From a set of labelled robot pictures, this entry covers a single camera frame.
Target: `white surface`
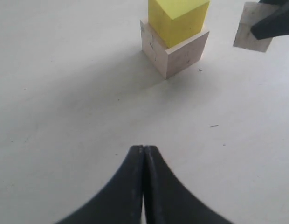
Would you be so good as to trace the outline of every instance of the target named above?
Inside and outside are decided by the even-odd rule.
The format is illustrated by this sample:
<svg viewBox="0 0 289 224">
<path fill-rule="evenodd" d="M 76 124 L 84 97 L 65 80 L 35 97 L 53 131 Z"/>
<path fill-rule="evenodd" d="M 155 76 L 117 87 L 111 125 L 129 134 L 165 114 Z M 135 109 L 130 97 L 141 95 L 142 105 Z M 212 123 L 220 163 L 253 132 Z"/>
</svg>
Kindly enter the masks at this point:
<svg viewBox="0 0 289 224">
<path fill-rule="evenodd" d="M 289 36 L 233 48 L 243 5 L 213 0 L 202 60 L 163 81 L 145 0 L 0 0 L 0 224 L 68 215 L 133 144 L 235 223 L 289 224 Z"/>
</svg>

